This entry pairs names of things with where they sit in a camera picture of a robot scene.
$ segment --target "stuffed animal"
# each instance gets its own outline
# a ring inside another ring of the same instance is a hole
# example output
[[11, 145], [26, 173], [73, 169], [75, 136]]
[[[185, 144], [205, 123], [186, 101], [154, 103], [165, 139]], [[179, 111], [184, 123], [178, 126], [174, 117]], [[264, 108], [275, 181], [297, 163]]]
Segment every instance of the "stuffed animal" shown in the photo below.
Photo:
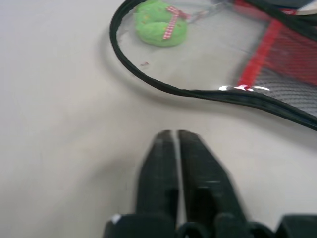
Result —
[[168, 47], [184, 42], [189, 15], [160, 0], [147, 0], [134, 13], [136, 33], [148, 44]]

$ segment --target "mesh bag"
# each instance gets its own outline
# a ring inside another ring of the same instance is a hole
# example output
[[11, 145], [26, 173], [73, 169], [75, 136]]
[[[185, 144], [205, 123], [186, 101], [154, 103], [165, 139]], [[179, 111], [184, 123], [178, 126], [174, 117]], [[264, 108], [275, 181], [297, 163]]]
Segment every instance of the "mesh bag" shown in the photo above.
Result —
[[296, 14], [262, 0], [129, 0], [110, 39], [123, 65], [159, 90], [317, 129], [317, 31]]

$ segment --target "white floor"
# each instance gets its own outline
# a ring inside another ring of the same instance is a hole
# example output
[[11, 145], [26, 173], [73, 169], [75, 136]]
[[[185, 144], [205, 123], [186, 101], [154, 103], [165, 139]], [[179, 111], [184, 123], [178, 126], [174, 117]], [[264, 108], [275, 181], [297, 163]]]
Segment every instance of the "white floor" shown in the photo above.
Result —
[[255, 109], [183, 99], [131, 76], [108, 26], [121, 2], [0, 3], [0, 237], [100, 238], [132, 211], [162, 129], [199, 133], [250, 219], [317, 213], [317, 132]]

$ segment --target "ribbon bow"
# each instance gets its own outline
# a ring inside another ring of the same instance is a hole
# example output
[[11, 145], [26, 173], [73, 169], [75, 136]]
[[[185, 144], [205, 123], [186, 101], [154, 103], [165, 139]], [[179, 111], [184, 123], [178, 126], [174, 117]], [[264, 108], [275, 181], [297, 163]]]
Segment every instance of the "ribbon bow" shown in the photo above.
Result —
[[171, 13], [173, 13], [172, 19], [170, 20], [168, 27], [164, 33], [163, 39], [169, 39], [172, 36], [172, 33], [174, 31], [175, 28], [175, 24], [177, 22], [178, 17], [182, 17], [184, 19], [187, 19], [190, 17], [190, 15], [184, 13], [183, 11], [177, 9], [174, 6], [168, 6], [166, 8], [166, 10], [170, 11]]

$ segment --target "green plush toy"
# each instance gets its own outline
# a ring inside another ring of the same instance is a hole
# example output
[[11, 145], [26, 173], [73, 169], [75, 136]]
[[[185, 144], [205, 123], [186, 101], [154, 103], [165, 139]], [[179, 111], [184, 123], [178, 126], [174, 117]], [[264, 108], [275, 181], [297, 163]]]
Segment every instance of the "green plush toy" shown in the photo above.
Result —
[[169, 23], [174, 16], [167, 8], [170, 4], [160, 0], [147, 0], [136, 7], [134, 14], [135, 28], [140, 39], [148, 44], [167, 47], [184, 42], [187, 35], [185, 17], [178, 17], [172, 33], [164, 39]]

